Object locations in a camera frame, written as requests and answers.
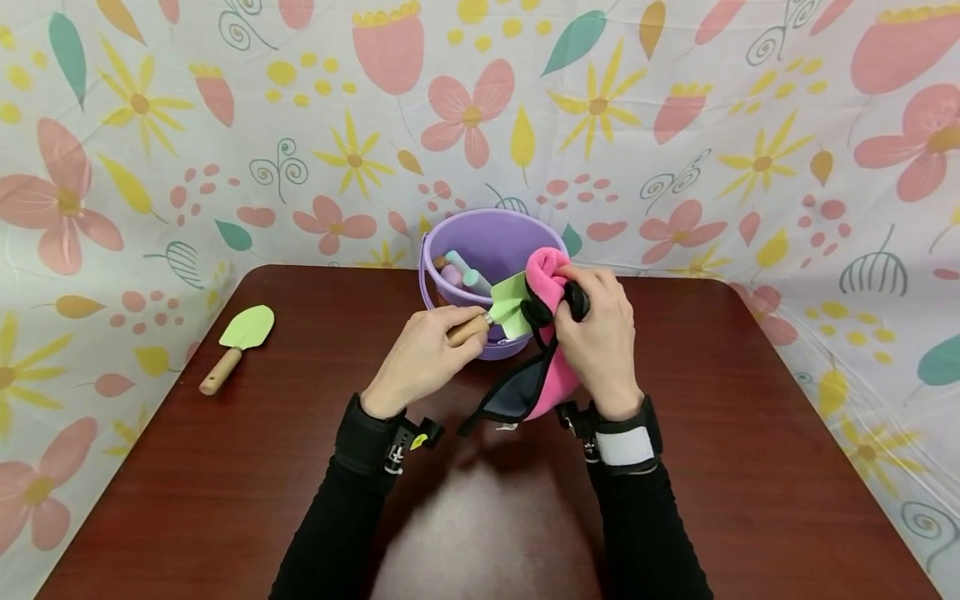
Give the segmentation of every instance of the wooden handle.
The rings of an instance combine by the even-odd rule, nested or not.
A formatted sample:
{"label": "wooden handle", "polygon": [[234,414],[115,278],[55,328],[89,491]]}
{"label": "wooden handle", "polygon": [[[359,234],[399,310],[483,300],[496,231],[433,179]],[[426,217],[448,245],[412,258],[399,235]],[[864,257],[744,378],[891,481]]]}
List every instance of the wooden handle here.
{"label": "wooden handle", "polygon": [[233,368],[240,362],[241,356],[243,356],[243,350],[240,348],[227,350],[227,353],[220,359],[220,362],[206,375],[204,383],[200,384],[200,393],[205,396],[213,396],[216,394],[220,386],[224,385],[224,381],[227,380],[230,372],[233,371]]}
{"label": "wooden handle", "polygon": [[446,332],[446,340],[454,348],[462,346],[463,343],[477,333],[487,333],[490,331],[490,317],[486,314],[477,315],[466,323],[459,324]]}

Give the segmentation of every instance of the pink flower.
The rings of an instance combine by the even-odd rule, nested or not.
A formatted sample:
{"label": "pink flower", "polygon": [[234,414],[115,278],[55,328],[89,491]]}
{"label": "pink flower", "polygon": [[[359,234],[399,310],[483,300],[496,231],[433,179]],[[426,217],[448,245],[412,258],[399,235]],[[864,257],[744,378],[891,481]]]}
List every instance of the pink flower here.
{"label": "pink flower", "polygon": [[97,421],[84,417],[58,434],[37,468],[19,461],[0,463],[0,556],[28,520],[37,550],[60,545],[70,527],[70,510],[50,494],[80,469],[96,438]]}
{"label": "pink flower", "polygon": [[797,340],[797,328],[774,315],[774,311],[780,307],[780,292],[769,285],[761,285],[752,294],[739,283],[731,283],[730,286],[743,299],[771,344],[786,346]]}
{"label": "pink flower", "polygon": [[917,92],[903,110],[903,135],[866,139],[853,151],[861,167],[883,169],[910,160],[897,181],[897,196],[916,202],[947,176],[947,152],[960,149],[960,87],[934,84]]}
{"label": "pink flower", "polygon": [[0,179],[0,220],[45,229],[37,249],[40,260],[55,273],[74,275],[83,264],[78,230],[107,250],[123,250],[123,238],[110,219],[84,208],[90,161],[77,138],[43,118],[36,124],[36,139],[50,180],[25,174]]}
{"label": "pink flower", "polygon": [[660,243],[648,250],[640,261],[645,265],[651,265],[663,260],[673,249],[674,244],[680,244],[684,248],[694,248],[706,244],[727,228],[724,222],[707,223],[697,227],[703,214],[700,201],[687,200],[674,209],[668,223],[660,219],[645,221],[640,226],[640,236]]}
{"label": "pink flower", "polygon": [[313,199],[313,214],[294,212],[294,223],[307,233],[322,233],[320,252],[330,255],[340,250],[340,236],[365,240],[376,233],[376,221],[370,215],[354,215],[344,219],[337,203],[327,196]]}
{"label": "pink flower", "polygon": [[460,141],[466,132],[467,162],[474,169],[482,168],[490,158],[490,146],[480,131],[480,124],[493,120],[510,104],[514,95],[514,69],[504,59],[494,60],[480,74],[472,97],[460,82],[448,75],[430,82],[427,93],[430,106],[443,121],[423,132],[420,137],[423,147],[442,152]]}

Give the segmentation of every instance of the right hand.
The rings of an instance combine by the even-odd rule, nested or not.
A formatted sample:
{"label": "right hand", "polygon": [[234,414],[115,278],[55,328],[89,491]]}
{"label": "right hand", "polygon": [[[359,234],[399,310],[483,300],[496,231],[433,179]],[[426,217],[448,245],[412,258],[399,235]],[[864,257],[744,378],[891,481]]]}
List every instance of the right hand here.
{"label": "right hand", "polygon": [[566,301],[557,308],[554,324],[566,362],[593,395],[604,419],[635,416],[643,392],[634,372],[634,308],[623,286],[607,270],[565,265],[557,275],[579,283],[589,298],[589,312],[579,323],[573,321]]}

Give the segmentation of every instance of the hand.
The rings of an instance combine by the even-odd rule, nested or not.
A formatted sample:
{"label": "hand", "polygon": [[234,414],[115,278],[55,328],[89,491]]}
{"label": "hand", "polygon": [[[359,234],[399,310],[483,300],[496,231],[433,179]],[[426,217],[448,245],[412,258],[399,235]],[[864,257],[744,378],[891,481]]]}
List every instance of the hand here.
{"label": "hand", "polygon": [[360,405],[375,419],[390,419],[424,396],[433,394],[480,355],[487,336],[478,333],[452,348],[446,332],[482,315],[480,306],[444,306],[415,313],[396,338]]}
{"label": "hand", "polygon": [[565,301],[557,308],[557,339],[566,362],[593,395],[606,420],[627,420],[640,410],[643,392],[634,373],[634,308],[610,271],[565,265],[557,271],[580,284],[590,302],[576,323]]}

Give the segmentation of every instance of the toy trowel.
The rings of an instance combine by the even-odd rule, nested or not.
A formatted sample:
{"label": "toy trowel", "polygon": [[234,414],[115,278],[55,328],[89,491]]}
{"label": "toy trowel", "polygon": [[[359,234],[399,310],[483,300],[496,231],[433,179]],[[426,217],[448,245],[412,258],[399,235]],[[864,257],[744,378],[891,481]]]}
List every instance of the toy trowel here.
{"label": "toy trowel", "polygon": [[273,327],[274,311],[263,304],[248,308],[234,317],[220,336],[220,345],[230,349],[204,378],[204,382],[200,384],[200,392],[207,396],[216,394],[240,362],[243,351],[263,344]]}

